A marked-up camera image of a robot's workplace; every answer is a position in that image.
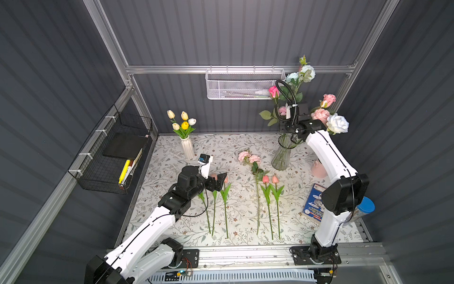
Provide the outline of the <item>light pink tulip stem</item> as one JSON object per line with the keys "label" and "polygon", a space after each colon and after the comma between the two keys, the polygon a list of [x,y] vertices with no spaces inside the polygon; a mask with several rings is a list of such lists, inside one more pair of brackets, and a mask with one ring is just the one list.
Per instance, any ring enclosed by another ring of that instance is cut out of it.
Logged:
{"label": "light pink tulip stem", "polygon": [[216,202],[217,202],[217,197],[218,197],[218,191],[215,189],[213,191],[213,224],[212,224],[212,237],[214,236],[215,234],[215,225],[216,225]]}

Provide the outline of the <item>peach pink tulip stem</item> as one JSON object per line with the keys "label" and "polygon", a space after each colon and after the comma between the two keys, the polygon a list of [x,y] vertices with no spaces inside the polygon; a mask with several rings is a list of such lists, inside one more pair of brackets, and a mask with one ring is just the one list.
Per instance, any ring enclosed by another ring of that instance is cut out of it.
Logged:
{"label": "peach pink tulip stem", "polygon": [[223,206],[224,206],[224,212],[225,212],[225,232],[227,234],[227,239],[229,239],[227,203],[228,203],[230,188],[231,188],[231,184],[228,182],[228,177],[226,177],[223,181],[221,197],[223,200]]}

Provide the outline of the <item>pink carnation branch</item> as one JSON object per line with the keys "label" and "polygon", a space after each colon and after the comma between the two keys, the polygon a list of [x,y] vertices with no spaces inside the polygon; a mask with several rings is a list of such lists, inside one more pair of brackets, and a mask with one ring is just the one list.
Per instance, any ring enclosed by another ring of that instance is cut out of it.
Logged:
{"label": "pink carnation branch", "polygon": [[255,184],[255,191],[256,191],[256,198],[257,198],[257,231],[256,235],[259,235],[260,232],[260,215],[261,215],[261,201],[260,201],[260,193],[259,193],[259,181],[262,180],[263,176],[267,173],[262,168],[260,168],[261,164],[261,157],[259,155],[253,154],[249,150],[243,150],[238,154],[238,161],[245,165],[250,166],[251,174],[254,178]]}

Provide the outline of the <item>white ribbed ceramic vase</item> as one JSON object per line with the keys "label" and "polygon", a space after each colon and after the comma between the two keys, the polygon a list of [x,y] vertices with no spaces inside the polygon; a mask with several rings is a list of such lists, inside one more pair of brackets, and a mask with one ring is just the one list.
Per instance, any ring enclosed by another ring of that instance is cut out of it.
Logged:
{"label": "white ribbed ceramic vase", "polygon": [[192,160],[195,157],[193,143],[190,137],[181,138],[182,149],[187,160]]}

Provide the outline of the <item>dark pink tulip stem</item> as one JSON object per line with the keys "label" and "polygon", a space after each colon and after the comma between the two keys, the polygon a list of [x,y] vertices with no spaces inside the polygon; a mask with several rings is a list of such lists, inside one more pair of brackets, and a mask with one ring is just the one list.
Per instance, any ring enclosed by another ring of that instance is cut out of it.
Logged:
{"label": "dark pink tulip stem", "polygon": [[263,185],[261,186],[262,192],[264,194],[266,204],[267,204],[267,211],[268,211],[268,221],[270,224],[270,231],[271,231],[271,239],[274,240],[274,232],[273,232],[273,225],[272,225],[272,218],[271,218],[271,200],[270,200],[270,194],[271,194],[271,188],[270,188],[270,179],[267,175],[264,175],[262,177],[262,183]]}

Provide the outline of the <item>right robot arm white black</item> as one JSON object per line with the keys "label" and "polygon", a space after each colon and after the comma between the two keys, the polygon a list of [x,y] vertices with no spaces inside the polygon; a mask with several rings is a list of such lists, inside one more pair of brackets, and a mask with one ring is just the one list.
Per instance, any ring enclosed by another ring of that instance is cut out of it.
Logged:
{"label": "right robot arm white black", "polygon": [[307,106],[290,103],[286,107],[286,130],[304,141],[324,166],[331,185],[321,194],[325,207],[320,226],[311,238],[305,256],[313,263],[336,263],[338,233],[353,220],[356,207],[362,202],[370,180],[359,174],[343,157],[331,139],[331,133],[347,133],[349,123],[338,114],[329,115],[327,122],[306,113]]}

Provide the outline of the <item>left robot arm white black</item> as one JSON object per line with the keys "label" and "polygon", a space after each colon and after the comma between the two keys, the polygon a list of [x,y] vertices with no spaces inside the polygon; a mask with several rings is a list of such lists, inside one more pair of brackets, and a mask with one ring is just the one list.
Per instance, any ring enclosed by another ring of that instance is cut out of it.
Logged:
{"label": "left robot arm white black", "polygon": [[177,182],[158,202],[146,221],[117,248],[104,257],[94,256],[86,265],[86,284],[140,284],[165,267],[181,263],[183,245],[164,239],[149,248],[190,208],[192,199],[206,191],[221,191],[227,174],[210,176],[209,165],[185,166]]}

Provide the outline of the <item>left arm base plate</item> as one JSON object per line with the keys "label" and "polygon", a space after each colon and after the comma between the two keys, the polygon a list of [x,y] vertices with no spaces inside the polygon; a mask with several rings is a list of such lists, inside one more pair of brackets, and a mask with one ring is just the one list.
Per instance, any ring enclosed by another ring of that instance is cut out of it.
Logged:
{"label": "left arm base plate", "polygon": [[200,250],[199,249],[184,249],[181,257],[179,258],[179,264],[177,269],[195,269],[199,266]]}

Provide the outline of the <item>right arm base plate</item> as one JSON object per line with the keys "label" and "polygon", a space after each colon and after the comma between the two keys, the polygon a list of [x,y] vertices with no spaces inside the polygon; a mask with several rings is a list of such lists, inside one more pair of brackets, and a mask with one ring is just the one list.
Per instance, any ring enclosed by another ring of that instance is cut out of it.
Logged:
{"label": "right arm base plate", "polygon": [[340,265],[337,245],[331,247],[293,246],[289,248],[295,265]]}

